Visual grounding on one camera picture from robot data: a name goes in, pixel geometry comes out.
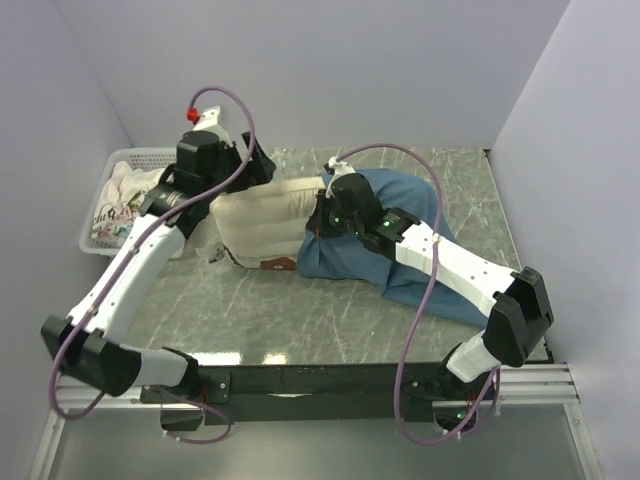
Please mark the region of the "blue pillowcase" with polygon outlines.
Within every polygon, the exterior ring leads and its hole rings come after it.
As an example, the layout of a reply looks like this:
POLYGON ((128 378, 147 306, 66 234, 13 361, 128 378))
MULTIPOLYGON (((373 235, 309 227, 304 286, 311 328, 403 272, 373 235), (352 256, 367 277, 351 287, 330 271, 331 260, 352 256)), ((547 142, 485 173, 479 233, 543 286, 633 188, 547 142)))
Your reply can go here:
MULTIPOLYGON (((414 175, 384 168, 360 169, 384 208, 399 208, 432 225, 438 197, 434 188, 414 175)), ((363 280, 375 286, 382 298, 417 309, 424 297, 429 272, 395 261, 394 245, 382 252, 368 250, 354 235, 316 238, 307 232, 298 253, 298 273, 306 278, 363 280)), ((487 317, 469 300, 436 282, 424 312, 455 322, 486 327, 487 317)))

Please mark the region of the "cream pillow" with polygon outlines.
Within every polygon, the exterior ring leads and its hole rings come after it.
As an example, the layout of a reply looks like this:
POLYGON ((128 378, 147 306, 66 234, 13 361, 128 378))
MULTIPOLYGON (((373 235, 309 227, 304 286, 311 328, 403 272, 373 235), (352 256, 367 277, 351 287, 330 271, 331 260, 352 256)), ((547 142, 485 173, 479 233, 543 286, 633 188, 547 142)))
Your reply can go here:
POLYGON ((274 180, 218 196, 189 241, 208 260, 223 255, 244 269, 295 270, 314 213, 319 176, 274 180))

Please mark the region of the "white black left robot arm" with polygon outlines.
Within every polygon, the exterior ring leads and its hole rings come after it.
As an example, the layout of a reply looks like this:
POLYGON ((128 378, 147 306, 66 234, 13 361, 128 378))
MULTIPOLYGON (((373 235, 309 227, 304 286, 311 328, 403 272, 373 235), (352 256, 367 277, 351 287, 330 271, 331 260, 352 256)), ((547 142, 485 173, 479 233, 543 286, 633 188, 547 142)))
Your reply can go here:
POLYGON ((90 292, 64 317, 50 316, 41 336, 53 359, 49 394, 69 376, 118 397, 133 387, 164 387, 176 401, 201 391, 195 358, 168 348, 139 349, 124 337, 165 264, 209 214, 212 200, 242 186, 248 158, 220 126, 195 127, 144 197, 131 231, 90 292))

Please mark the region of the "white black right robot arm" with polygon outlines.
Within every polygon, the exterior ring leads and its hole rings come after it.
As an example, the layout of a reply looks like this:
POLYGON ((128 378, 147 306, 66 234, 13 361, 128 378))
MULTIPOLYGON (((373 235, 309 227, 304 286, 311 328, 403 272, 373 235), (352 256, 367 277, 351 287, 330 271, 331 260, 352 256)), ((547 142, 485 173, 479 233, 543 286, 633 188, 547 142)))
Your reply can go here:
POLYGON ((523 365, 552 324, 541 274, 463 248, 436 180, 357 169, 338 156, 321 175, 238 193, 231 211, 245 267, 363 281, 386 300, 475 326, 438 369, 449 398, 464 397, 486 373, 523 365))

